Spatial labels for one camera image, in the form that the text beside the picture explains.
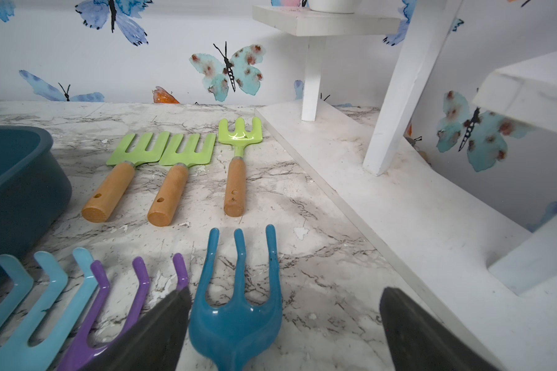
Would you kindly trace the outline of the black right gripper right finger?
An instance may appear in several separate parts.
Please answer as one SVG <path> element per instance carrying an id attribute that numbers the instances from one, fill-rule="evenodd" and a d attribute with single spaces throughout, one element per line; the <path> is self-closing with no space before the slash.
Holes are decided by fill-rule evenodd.
<path id="1" fill-rule="evenodd" d="M 395 369 L 496 369 L 401 289 L 385 288 L 379 310 Z"/>

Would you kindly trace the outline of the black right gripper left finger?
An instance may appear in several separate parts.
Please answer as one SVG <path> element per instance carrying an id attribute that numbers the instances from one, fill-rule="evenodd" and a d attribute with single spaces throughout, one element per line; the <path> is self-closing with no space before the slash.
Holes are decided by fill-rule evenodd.
<path id="1" fill-rule="evenodd" d="M 174 370 L 189 325 L 189 288 L 174 290 L 83 370 Z"/>

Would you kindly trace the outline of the blue tool yellow handle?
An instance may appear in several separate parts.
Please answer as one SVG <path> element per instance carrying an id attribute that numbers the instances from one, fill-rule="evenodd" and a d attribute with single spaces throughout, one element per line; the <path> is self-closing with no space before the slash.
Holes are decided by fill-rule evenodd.
<path id="1" fill-rule="evenodd" d="M 248 303 L 245 293 L 246 244 L 243 231 L 235 230 L 238 252 L 235 286 L 230 301 L 220 307 L 207 303 L 207 289 L 214 272 L 220 232 L 210 231 L 207 256 L 190 313 L 190 341 L 219 370 L 242 370 L 247 362 L 274 343 L 283 320 L 283 297 L 275 227 L 266 227 L 269 251 L 269 298 L 262 304 Z"/>

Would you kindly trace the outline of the green fork wooden handle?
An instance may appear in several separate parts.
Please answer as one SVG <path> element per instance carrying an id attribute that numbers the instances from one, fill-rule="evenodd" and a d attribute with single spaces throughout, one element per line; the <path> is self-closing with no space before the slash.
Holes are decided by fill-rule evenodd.
<path id="1" fill-rule="evenodd" d="M 148 221 L 152 225 L 166 227 L 171 224 L 187 184 L 190 167 L 210 163 L 216 137 L 216 134 L 207 134 L 201 151 L 196 151 L 201 135 L 190 134 L 187 144 L 181 152 L 179 152 L 179 147 L 184 141 L 184 135 L 175 134 L 171 137 L 170 143 L 159 160 L 160 165 L 170 166 L 170 170 L 147 214 Z"/>

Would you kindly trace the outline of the blue rake white handle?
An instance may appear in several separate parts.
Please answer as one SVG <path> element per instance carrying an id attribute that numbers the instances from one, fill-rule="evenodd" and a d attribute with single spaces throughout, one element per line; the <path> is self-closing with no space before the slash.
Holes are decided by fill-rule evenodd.
<path id="1" fill-rule="evenodd" d="M 46 251 L 38 251 L 34 254 L 36 262 L 48 275 L 50 282 L 14 333 L 0 347 L 0 370 L 46 370 L 56 358 L 97 288 L 96 277 L 91 271 L 91 265 L 94 263 L 91 252 L 83 247 L 77 247 L 73 251 L 73 256 L 84 275 L 82 285 L 48 337 L 40 344 L 30 346 L 29 340 L 32 334 L 40 326 L 68 283 L 67 273 L 52 254 Z M 14 284 L 11 292 L 0 303 L 1 329 L 31 292 L 34 280 L 20 261 L 10 254 L 0 255 L 0 266 Z"/>

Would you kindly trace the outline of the green rake wooden handle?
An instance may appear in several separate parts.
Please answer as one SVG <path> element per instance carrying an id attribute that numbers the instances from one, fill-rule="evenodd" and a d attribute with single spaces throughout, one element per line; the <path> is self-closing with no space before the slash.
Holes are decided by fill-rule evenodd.
<path id="1" fill-rule="evenodd" d="M 84 205 L 81 215 L 92 223 L 103 223 L 113 213 L 129 184 L 136 174 L 136 167 L 147 163 L 159 162 L 164 152 L 170 133 L 160 133 L 150 150 L 147 149 L 153 140 L 153 133 L 147 132 L 139 136 L 133 150 L 129 150 L 136 134 L 126 134 L 106 162 L 113 169 L 97 188 L 94 195 Z"/>
<path id="2" fill-rule="evenodd" d="M 231 145 L 235 152 L 227 171 L 224 212 L 227 216 L 240 217 L 245 212 L 246 201 L 244 150 L 248 145 L 262 142 L 261 120 L 258 117 L 253 117 L 252 130 L 246 131 L 245 121 L 240 117 L 235 122 L 235 131 L 230 133 L 228 121 L 223 119 L 219 123 L 218 137 L 221 144 Z"/>

